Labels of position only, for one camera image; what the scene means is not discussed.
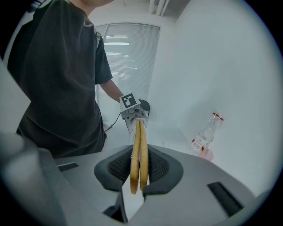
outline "red bottle cap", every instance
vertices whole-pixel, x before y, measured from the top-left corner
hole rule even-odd
[[[213,112],[213,114],[214,114],[215,116],[219,117],[219,118],[220,118],[220,120],[224,121],[224,119],[223,119],[223,118],[221,118],[221,117],[220,117],[217,113]]]

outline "person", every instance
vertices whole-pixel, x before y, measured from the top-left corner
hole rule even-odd
[[[99,152],[107,137],[95,85],[119,102],[101,35],[88,15],[113,0],[49,0],[17,34],[8,69],[31,100],[21,135],[54,158]]]

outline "window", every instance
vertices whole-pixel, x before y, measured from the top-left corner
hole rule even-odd
[[[112,81],[124,94],[132,92],[137,98],[147,100],[160,28],[117,23],[96,29],[103,36]],[[96,101],[103,122],[113,123],[120,112],[120,105],[108,97],[100,86],[96,86]]]

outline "gray device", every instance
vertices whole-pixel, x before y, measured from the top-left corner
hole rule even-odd
[[[149,145],[150,184],[128,222],[121,187],[130,174],[132,146],[55,160],[16,134],[0,134],[0,147],[4,184],[44,225],[233,225],[263,200],[207,160]]]
[[[141,102],[133,93],[120,97],[120,109],[122,119],[129,127],[136,117],[147,118],[145,111],[141,107]]]

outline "plastic bottle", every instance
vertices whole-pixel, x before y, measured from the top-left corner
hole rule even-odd
[[[210,161],[213,159],[213,154],[209,153],[208,148],[210,143],[213,141],[215,131],[220,127],[222,121],[224,121],[224,119],[221,118],[217,113],[212,113],[207,125],[195,136],[191,142],[191,147],[194,150],[195,155],[198,155],[202,158],[209,158]]]

